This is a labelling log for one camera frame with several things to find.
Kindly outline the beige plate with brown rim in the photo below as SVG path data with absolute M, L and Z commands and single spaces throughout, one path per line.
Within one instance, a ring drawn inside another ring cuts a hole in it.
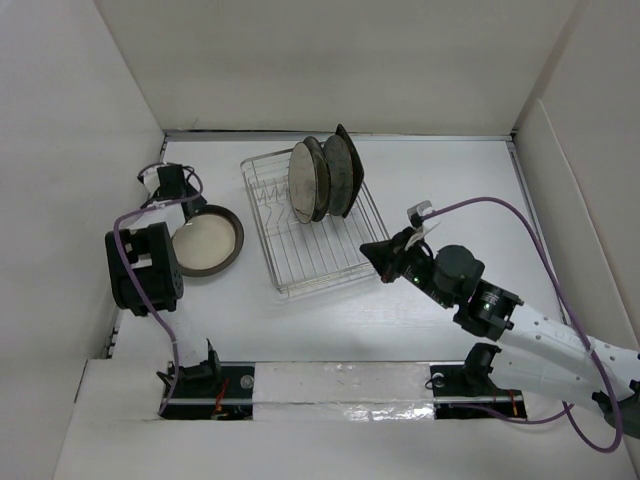
M 219 205 L 205 205 L 172 236 L 181 274 L 202 278 L 221 273 L 238 258 L 244 238 L 244 227 L 235 213 Z

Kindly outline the black square floral plate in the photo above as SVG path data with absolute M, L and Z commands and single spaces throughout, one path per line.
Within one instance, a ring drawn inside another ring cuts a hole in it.
M 349 203 L 348 206 L 346 208 L 346 210 L 342 213 L 342 217 L 346 218 L 351 209 L 353 208 L 355 202 L 356 202 L 356 198 L 360 192 L 361 186 L 363 184 L 364 181 L 364 167 L 362 165 L 362 161 L 360 158 L 360 155 L 356 149 L 356 146 L 351 138 L 351 136 L 349 135 L 348 131 L 346 130 L 346 128 L 342 125 L 342 124 L 338 124 L 336 127 L 336 134 L 341 137 L 344 142 L 346 143 L 347 149 L 349 151 L 349 155 L 351 158 L 351 162 L 352 162 L 352 170 L 353 170 L 353 188 L 352 188 L 352 193 L 349 199 Z

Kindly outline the grey round deer plate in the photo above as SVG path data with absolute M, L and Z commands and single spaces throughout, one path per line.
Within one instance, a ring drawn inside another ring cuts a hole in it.
M 342 216 L 353 193 L 354 173 L 350 152 L 345 140 L 336 134 L 325 141 L 323 152 L 330 175 L 328 212 L 332 216 Z

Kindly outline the beige plate with tree pattern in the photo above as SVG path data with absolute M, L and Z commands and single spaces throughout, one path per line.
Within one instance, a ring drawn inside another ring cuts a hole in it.
M 307 137 L 294 146 L 289 158 L 289 200 L 296 218 L 302 224 L 312 222 L 319 206 L 316 147 L 315 142 Z

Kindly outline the black rimmed striped round plate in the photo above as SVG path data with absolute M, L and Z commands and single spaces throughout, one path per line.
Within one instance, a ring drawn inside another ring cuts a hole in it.
M 303 143 L 309 149 L 316 174 L 316 200 L 313 222 L 320 222 L 327 214 L 330 204 L 330 172 L 320 142 L 316 137 L 308 136 Z

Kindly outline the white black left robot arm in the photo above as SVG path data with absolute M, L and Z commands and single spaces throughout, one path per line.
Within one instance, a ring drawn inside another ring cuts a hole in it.
M 208 345 L 204 361 L 182 366 L 177 335 L 160 315 L 174 312 L 183 296 L 183 275 L 172 237 L 204 204 L 202 182 L 192 167 L 173 163 L 151 164 L 138 174 L 138 180 L 148 199 L 118 217 L 105 235 L 113 298 L 122 310 L 152 317 L 168 336 L 173 367 L 159 374 L 167 386 L 189 384 L 199 395 L 212 396 L 223 382 L 217 352 Z

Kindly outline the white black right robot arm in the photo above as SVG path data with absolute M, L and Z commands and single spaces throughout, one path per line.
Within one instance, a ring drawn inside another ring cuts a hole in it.
M 483 263 L 460 245 L 432 252 L 412 228 L 365 243 L 361 253 L 385 283 L 403 277 L 479 341 L 462 381 L 474 393 L 496 386 L 535 392 L 600 413 L 639 435 L 639 354 L 554 321 L 482 278 Z

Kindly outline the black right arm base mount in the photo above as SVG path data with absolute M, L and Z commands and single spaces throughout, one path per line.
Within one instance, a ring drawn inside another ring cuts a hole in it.
M 435 363 L 429 370 L 425 388 L 432 392 L 437 420 L 491 418 L 491 411 L 508 419 L 527 419 L 520 390 L 498 389 L 491 382 L 473 386 L 464 378 L 462 362 Z

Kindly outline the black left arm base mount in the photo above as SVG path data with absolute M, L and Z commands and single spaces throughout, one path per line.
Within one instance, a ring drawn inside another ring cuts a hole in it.
M 221 375 L 180 379 L 161 417 L 167 420 L 251 420 L 253 363 L 223 362 Z

